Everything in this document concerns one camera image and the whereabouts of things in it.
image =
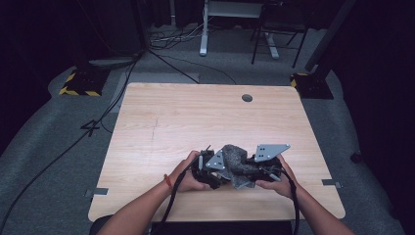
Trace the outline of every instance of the chair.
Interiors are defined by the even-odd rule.
[[[285,47],[279,47],[276,45],[267,45],[275,46],[278,48],[287,48],[287,49],[297,49],[296,58],[294,59],[293,68],[296,66],[297,59],[299,58],[300,50],[302,44],[308,32],[308,26],[306,23],[305,11],[300,7],[298,1],[276,1],[276,0],[267,0],[261,8],[261,13],[259,16],[258,26],[254,29],[253,35],[251,36],[251,41],[255,36],[255,47],[254,54],[251,64],[254,64],[256,49],[258,46],[259,38],[262,32],[267,33],[279,33],[279,34],[290,34],[292,35],[291,39],[288,41]],[[300,46],[288,47],[293,41],[294,37],[298,33],[302,33],[302,39]]]

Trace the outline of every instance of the gray metal bracket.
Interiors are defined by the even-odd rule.
[[[206,167],[215,168],[215,169],[225,168],[222,150],[219,150],[213,157],[211,157],[211,159],[207,162]]]
[[[270,144],[260,144],[256,147],[256,153],[254,157],[254,161],[256,163],[269,161],[277,155],[281,154],[282,152],[290,149],[289,144],[283,145],[270,145]]]

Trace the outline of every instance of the forearm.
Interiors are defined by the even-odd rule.
[[[143,234],[155,212],[169,195],[168,185],[162,181],[117,211],[99,234]]]
[[[297,197],[302,215],[316,235],[354,234],[347,226],[321,206],[301,186],[297,188]]]

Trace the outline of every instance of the bracelet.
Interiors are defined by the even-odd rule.
[[[168,177],[167,174],[164,175],[164,179],[165,179],[165,182],[167,183],[168,188],[170,189],[170,193],[171,193],[171,191],[173,191],[173,186],[171,185],[170,178]]]

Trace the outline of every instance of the desk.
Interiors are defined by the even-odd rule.
[[[251,102],[242,100],[253,96]],[[115,125],[89,218],[115,213],[171,173],[191,150],[233,144],[254,154],[256,145],[290,143],[284,152],[299,183],[336,217],[345,216],[317,141],[293,87],[130,83]],[[161,220],[164,201],[154,221]],[[261,188],[179,193],[168,221],[284,220],[293,202]]]
[[[205,0],[204,7],[204,29],[202,33],[201,50],[199,54],[208,54],[208,17],[237,17],[237,18],[259,18],[262,3],[241,3],[241,2],[219,2]],[[265,39],[272,58],[280,58],[272,33],[265,33]]]

